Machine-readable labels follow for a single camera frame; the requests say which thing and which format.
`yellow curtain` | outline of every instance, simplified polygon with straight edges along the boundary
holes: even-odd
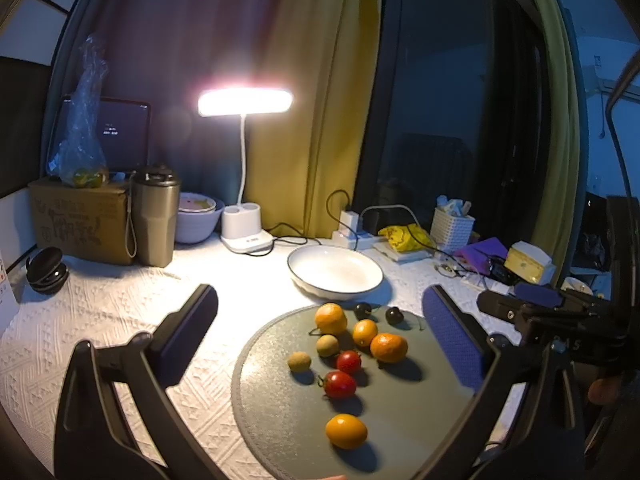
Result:
[[[246,198],[264,226],[315,237],[337,228],[324,202],[353,192],[379,34],[380,0],[280,0],[260,78],[294,101],[252,121],[248,151]]]
[[[551,144],[540,211],[531,243],[558,267],[564,259],[574,219],[580,131],[571,46],[557,0],[535,0],[545,33],[551,92]]]

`yellow package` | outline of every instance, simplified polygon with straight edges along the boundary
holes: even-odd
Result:
[[[409,251],[424,250],[427,247],[436,248],[436,243],[431,239],[429,233],[418,224],[409,225],[389,225],[378,231],[380,236],[385,237],[396,251],[407,253]]]

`gray placemat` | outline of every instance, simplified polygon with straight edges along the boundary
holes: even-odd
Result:
[[[407,358],[378,367],[361,352],[363,371],[356,376],[356,396],[329,400],[313,374],[294,377],[287,357],[305,351],[312,370],[324,376],[331,360],[315,350],[317,307],[274,319],[242,350],[231,384],[232,406],[244,440],[260,463],[278,480],[319,479],[346,474],[350,480],[408,480],[428,459],[460,416],[473,391],[460,384],[423,319],[405,312],[399,326],[389,326],[381,307],[373,313],[379,332],[397,333],[409,343]],[[349,330],[357,322],[346,311]],[[340,339],[343,349],[353,343]],[[337,413],[358,416],[369,430],[355,450],[329,443],[325,424]]]

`lamp base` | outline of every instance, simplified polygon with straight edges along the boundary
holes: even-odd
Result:
[[[261,229],[258,234],[247,236],[246,238],[225,238],[221,236],[220,239],[231,252],[246,254],[268,249],[273,242],[273,235]]]
[[[222,243],[238,254],[270,247],[273,236],[262,228],[260,206],[247,202],[228,205],[222,212]]]

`cardboard box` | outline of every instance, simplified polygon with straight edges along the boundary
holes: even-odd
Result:
[[[29,184],[31,218],[38,247],[59,247],[71,256],[130,265],[125,247],[126,184],[74,189],[41,178]]]

